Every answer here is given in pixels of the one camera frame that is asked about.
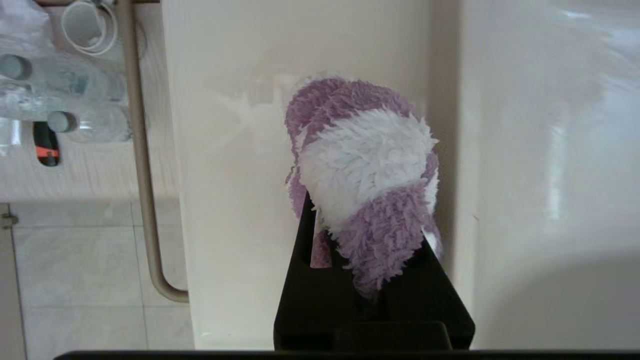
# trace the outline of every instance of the beige pipe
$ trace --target beige pipe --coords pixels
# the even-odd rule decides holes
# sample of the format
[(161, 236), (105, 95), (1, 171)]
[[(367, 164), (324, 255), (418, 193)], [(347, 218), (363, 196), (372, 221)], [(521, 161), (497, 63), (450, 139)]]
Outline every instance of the beige pipe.
[(129, 93), (129, 119), (133, 133), (133, 151), (136, 157), (136, 173), (138, 175), (138, 192), (142, 210), (142, 226), (147, 246), (147, 261), (151, 283), (160, 295), (176, 302), (189, 302), (189, 293), (174, 288), (164, 277), (158, 229), (156, 221), (156, 205), (154, 202), (151, 166), (147, 144), (147, 126), (145, 109), (140, 86), (140, 65), (138, 63), (138, 42), (136, 39), (135, 12), (131, 0), (119, 0), (116, 4), (116, 15), (120, 24), (122, 46), (124, 48), (125, 69), (127, 71), (127, 89)]

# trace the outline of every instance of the fuzzy mop head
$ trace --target fuzzy mop head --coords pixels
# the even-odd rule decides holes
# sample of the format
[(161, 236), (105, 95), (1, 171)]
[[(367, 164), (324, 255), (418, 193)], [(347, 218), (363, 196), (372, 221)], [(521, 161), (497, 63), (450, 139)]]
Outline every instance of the fuzzy mop head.
[(328, 241), (348, 260), (368, 299), (426, 238), (433, 221), (437, 140), (406, 98), (366, 81), (320, 74), (301, 82), (285, 124), (295, 164), (287, 177), (298, 218), (308, 191), (318, 210), (311, 266), (330, 266)]

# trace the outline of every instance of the black holder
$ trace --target black holder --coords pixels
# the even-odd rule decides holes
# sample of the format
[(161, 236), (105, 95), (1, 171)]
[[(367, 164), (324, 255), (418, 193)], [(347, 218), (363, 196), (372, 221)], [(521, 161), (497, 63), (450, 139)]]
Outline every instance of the black holder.
[(469, 348), (476, 325), (426, 241), (371, 302), (355, 291), (334, 241), (332, 267), (310, 267), (312, 208), (307, 194), (273, 326), (276, 350)]

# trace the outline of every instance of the white floor tile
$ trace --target white floor tile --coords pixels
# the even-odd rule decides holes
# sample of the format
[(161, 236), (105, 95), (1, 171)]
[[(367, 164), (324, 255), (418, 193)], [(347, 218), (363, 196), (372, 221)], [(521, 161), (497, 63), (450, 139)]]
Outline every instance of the white floor tile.
[(16, 227), (132, 225), (131, 207), (124, 201), (16, 202), (11, 212), (18, 217)]
[[(173, 302), (160, 295), (151, 283), (147, 263), (144, 231), (135, 228), (136, 246), (138, 248), (138, 264), (140, 266), (140, 282), (142, 287), (142, 303), (147, 306), (176, 306)], [(180, 227), (160, 227), (160, 253), (162, 255), (163, 271), (167, 281), (178, 289), (187, 288), (187, 270), (184, 260), (184, 243)]]
[(14, 229), (23, 306), (141, 305), (132, 227)]
[(141, 306), (31, 308), (24, 323), (29, 360), (51, 360), (72, 350), (147, 348)]
[(188, 306), (145, 307), (145, 322), (149, 349), (193, 349), (193, 328)]
[[(142, 212), (140, 211), (140, 201), (131, 203), (133, 211), (133, 224), (142, 226)], [(180, 201), (178, 199), (158, 199), (156, 200), (156, 221), (158, 226), (180, 226)]]

